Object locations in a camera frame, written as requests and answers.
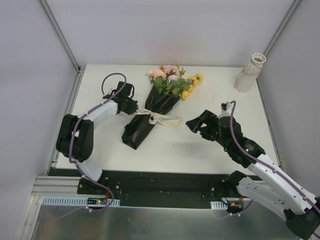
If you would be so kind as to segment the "cream printed ribbon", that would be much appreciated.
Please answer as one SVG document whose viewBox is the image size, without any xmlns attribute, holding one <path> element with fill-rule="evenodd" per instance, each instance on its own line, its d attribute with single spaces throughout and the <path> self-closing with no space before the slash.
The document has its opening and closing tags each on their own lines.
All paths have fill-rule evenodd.
<svg viewBox="0 0 320 240">
<path fill-rule="evenodd" d="M 123 110 L 120 110 L 118 115 L 135 115 L 135 116 L 148 116 L 147 125 L 154 126 L 160 124 L 168 128 L 178 128 L 184 123 L 184 119 L 180 116 L 172 116 L 166 114 L 160 114 L 153 112 L 145 108 L 138 108 L 133 113 L 125 113 Z"/>
</svg>

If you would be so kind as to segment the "black wrapping paper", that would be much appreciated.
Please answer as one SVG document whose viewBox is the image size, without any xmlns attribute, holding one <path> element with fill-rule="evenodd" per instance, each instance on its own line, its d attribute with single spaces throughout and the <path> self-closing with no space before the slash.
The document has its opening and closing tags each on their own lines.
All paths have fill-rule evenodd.
<svg viewBox="0 0 320 240">
<path fill-rule="evenodd" d="M 139 108 L 130 123 L 124 127 L 122 142 L 136 150 L 156 124 L 170 128 L 179 127 L 183 118 L 167 115 L 179 100 L 179 97 L 161 95 L 156 87 L 153 87 L 144 108 Z"/>
</svg>

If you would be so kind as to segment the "artificial flower bunch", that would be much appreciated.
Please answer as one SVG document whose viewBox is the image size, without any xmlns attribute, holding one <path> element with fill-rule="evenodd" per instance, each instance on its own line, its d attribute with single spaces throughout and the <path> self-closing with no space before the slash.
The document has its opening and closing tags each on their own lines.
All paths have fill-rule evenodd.
<svg viewBox="0 0 320 240">
<path fill-rule="evenodd" d="M 160 65 L 159 68 L 148 71 L 146 76 L 161 96 L 168 95 L 185 100 L 205 78 L 200 72 L 189 77 L 185 76 L 185 73 L 186 70 L 178 64 Z"/>
</svg>

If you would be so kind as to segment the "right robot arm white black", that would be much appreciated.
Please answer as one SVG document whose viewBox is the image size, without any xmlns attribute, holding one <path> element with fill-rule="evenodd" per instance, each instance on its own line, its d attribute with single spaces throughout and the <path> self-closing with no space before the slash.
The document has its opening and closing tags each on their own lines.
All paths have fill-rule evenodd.
<svg viewBox="0 0 320 240">
<path fill-rule="evenodd" d="M 217 116 L 205 110 L 186 125 L 202 138 L 217 142 L 234 162 L 264 182 L 260 184 L 236 170 L 215 187 L 217 197 L 248 197 L 278 215 L 300 239 L 313 235 L 320 225 L 319 197 L 295 183 L 261 146 L 245 137 L 241 125 L 230 119 L 227 111 Z"/>
</svg>

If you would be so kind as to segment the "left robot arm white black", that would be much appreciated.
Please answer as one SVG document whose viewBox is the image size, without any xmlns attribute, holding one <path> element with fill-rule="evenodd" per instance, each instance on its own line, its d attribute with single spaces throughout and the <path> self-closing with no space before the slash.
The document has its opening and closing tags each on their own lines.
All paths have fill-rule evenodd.
<svg viewBox="0 0 320 240">
<path fill-rule="evenodd" d="M 120 81 L 117 88 L 103 96 L 97 106 L 78 115 L 68 113 L 62 119 L 56 150 L 90 180 L 88 188 L 96 195 L 105 191 L 106 183 L 100 179 L 103 171 L 93 154 L 95 129 L 121 112 L 134 114 L 138 110 L 138 102 L 133 100 L 134 94 L 132 84 Z"/>
</svg>

